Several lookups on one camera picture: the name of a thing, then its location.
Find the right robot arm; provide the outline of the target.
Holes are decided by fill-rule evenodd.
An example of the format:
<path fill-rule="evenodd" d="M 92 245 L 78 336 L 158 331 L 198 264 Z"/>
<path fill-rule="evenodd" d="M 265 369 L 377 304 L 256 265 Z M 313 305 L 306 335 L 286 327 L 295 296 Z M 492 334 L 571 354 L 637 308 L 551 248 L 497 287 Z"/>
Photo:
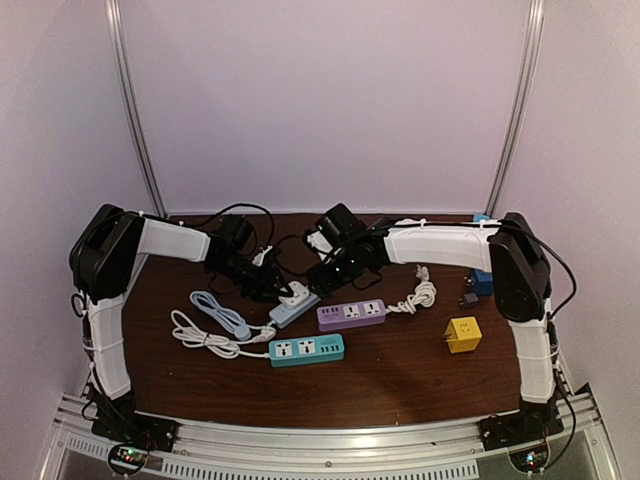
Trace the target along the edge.
<path fill-rule="evenodd" d="M 495 305 L 510 326 L 520 370 L 520 407 L 513 433 L 530 442 L 550 426 L 558 350 L 551 268 L 521 214 L 480 222 L 382 217 L 367 226 L 339 203 L 304 233 L 303 240 L 320 257 L 306 279 L 321 298 L 365 272 L 377 273 L 391 264 L 448 265 L 491 274 Z"/>

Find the teal power strip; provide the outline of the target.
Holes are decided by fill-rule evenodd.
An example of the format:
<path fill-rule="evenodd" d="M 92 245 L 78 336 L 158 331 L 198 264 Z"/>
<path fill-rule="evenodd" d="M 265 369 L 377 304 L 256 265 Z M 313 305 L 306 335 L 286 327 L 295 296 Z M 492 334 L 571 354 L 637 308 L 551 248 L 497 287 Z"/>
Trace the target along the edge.
<path fill-rule="evenodd" d="M 340 334 L 317 335 L 269 343 L 268 358 L 274 368 L 341 361 L 346 352 Z"/>

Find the yellow cube socket adapter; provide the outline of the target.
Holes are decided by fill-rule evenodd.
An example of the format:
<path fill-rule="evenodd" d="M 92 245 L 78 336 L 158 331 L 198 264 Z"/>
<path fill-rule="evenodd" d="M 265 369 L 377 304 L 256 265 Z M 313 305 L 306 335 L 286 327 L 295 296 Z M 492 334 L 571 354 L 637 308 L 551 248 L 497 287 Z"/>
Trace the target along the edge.
<path fill-rule="evenodd" d="M 451 354 L 473 352 L 482 339 L 474 316 L 452 318 L 443 334 Z"/>

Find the white round travel adapter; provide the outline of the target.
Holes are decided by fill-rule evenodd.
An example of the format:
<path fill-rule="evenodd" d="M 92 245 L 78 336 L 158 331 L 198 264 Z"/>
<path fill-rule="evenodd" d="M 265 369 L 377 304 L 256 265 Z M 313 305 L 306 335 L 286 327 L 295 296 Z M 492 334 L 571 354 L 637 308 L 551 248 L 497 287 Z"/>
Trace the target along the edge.
<path fill-rule="evenodd" d="M 310 291 L 305 285 L 299 281 L 291 281 L 279 296 L 279 301 L 288 308 L 294 308 L 304 303 L 309 297 Z"/>

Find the purple power strip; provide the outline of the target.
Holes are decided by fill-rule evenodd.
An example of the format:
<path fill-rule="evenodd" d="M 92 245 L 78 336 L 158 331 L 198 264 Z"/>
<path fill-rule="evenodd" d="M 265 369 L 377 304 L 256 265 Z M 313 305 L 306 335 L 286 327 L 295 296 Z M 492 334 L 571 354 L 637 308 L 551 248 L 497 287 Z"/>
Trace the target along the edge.
<path fill-rule="evenodd" d="M 316 314 L 320 332 L 379 325 L 386 321 L 387 316 L 386 307 L 380 299 L 321 306 Z"/>

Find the dark grey small adapter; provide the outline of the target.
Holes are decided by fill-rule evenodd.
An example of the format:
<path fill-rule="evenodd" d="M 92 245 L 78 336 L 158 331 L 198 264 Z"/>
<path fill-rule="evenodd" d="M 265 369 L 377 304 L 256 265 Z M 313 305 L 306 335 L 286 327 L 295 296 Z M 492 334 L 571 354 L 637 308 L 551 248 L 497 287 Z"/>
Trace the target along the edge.
<path fill-rule="evenodd" d="M 478 305 L 478 303 L 479 297 L 474 292 L 465 293 L 459 299 L 459 306 L 462 309 L 473 309 Z"/>

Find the light blue power strip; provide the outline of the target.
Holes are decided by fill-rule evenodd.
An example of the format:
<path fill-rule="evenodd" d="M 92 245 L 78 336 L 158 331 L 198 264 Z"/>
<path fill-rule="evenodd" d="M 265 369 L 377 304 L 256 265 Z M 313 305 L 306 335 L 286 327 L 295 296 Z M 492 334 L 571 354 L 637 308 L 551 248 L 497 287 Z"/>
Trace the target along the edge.
<path fill-rule="evenodd" d="M 280 304 L 270 310 L 270 324 L 278 329 L 284 329 L 319 302 L 320 298 L 311 293 L 306 299 L 302 300 L 296 306 Z"/>

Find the blue cube socket adapter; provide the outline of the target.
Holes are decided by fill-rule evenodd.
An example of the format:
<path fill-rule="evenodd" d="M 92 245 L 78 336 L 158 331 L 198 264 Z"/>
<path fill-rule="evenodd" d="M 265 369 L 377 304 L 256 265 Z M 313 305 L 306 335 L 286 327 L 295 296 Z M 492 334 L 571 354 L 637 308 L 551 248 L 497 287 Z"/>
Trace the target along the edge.
<path fill-rule="evenodd" d="M 470 291 L 478 297 L 489 297 L 494 292 L 493 274 L 479 269 L 471 269 L 467 285 Z"/>

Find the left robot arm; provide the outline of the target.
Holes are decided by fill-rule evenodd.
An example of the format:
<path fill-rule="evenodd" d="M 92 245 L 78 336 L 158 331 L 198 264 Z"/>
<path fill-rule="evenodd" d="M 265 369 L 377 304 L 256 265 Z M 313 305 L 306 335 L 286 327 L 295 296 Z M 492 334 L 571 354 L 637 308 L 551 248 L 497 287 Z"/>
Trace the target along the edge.
<path fill-rule="evenodd" d="M 144 433 L 132 407 L 118 405 L 131 395 L 122 333 L 122 311 L 136 259 L 150 255 L 201 263 L 258 302 L 277 302 L 294 295 L 277 264 L 276 251 L 265 252 L 261 264 L 243 253 L 248 223 L 226 217 L 212 233 L 169 220 L 103 205 L 76 241 L 69 256 L 73 284 L 83 300 L 83 347 L 90 360 L 92 383 L 106 429 L 123 444 Z"/>

